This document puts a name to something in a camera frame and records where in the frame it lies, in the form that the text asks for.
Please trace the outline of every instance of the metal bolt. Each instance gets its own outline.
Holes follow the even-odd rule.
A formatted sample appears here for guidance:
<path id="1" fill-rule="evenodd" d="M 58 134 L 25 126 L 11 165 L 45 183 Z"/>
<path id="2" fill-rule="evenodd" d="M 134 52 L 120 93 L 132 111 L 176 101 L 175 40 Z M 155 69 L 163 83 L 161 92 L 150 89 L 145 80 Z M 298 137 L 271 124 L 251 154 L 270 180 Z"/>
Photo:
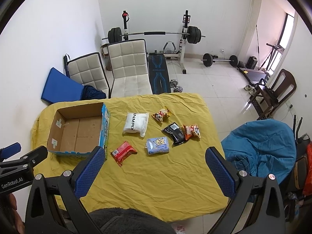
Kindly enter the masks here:
<path id="1" fill-rule="evenodd" d="M 275 175 L 274 174 L 269 174 L 269 178 L 274 180 L 275 179 Z"/>
<path id="2" fill-rule="evenodd" d="M 68 176 L 71 175 L 71 171 L 70 171 L 70 170 L 64 171 L 64 172 L 63 172 L 63 175 L 64 175 L 65 177 L 68 177 Z"/>
<path id="3" fill-rule="evenodd" d="M 247 172 L 244 170 L 239 171 L 239 175 L 246 177 L 247 176 Z"/>
<path id="4" fill-rule="evenodd" d="M 39 180 L 39 179 L 41 179 L 42 178 L 42 175 L 41 174 L 37 174 L 36 176 L 35 176 L 35 179 L 36 180 Z"/>

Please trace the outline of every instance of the open cardboard box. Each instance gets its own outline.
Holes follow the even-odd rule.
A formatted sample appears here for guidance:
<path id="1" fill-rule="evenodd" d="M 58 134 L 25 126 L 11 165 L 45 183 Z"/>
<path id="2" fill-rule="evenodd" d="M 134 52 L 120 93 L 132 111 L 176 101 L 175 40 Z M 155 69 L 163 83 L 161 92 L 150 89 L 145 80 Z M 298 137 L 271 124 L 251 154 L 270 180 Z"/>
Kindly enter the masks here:
<path id="1" fill-rule="evenodd" d="M 87 157 L 96 146 L 106 150 L 110 113 L 104 103 L 58 109 L 51 125 L 48 151 L 60 156 Z"/>

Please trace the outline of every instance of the human hand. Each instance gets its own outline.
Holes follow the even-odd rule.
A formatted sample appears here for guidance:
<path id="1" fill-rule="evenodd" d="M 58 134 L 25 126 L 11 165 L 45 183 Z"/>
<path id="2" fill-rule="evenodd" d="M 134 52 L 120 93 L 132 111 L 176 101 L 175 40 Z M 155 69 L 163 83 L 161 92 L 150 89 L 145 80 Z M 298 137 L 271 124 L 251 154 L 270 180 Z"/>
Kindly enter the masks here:
<path id="1" fill-rule="evenodd" d="M 20 215 L 17 213 L 18 207 L 17 207 L 17 203 L 16 203 L 16 198 L 12 193 L 8 195 L 8 198 L 9 198 L 9 201 L 10 201 L 10 204 L 12 207 L 12 211 L 13 211 L 13 215 L 14 215 L 15 228 L 19 234 L 25 234 L 24 223 L 21 220 Z"/>

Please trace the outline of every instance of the tape piece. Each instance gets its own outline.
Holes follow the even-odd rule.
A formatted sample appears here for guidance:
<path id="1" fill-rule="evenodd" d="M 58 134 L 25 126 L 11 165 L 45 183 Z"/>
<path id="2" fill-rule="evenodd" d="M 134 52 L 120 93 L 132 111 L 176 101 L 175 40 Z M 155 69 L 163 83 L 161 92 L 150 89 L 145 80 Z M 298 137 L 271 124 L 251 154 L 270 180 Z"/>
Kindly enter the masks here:
<path id="1" fill-rule="evenodd" d="M 60 119 L 60 120 L 57 120 L 57 126 L 59 127 L 59 128 L 61 128 L 61 126 L 62 126 L 62 120 Z"/>
<path id="2" fill-rule="evenodd" d="M 57 146 L 57 140 L 52 138 L 53 149 Z"/>

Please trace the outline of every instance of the pair of sneakers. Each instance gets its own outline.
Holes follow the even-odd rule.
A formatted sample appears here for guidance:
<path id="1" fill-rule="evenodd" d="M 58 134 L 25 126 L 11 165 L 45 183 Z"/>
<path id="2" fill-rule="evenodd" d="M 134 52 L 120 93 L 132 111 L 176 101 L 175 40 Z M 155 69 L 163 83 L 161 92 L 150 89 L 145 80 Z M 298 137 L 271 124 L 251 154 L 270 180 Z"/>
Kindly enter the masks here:
<path id="1" fill-rule="evenodd" d="M 244 90 L 245 91 L 249 91 L 249 94 L 250 95 L 254 95 L 256 90 L 255 88 L 253 88 L 251 85 L 247 84 L 245 87 L 244 87 Z"/>

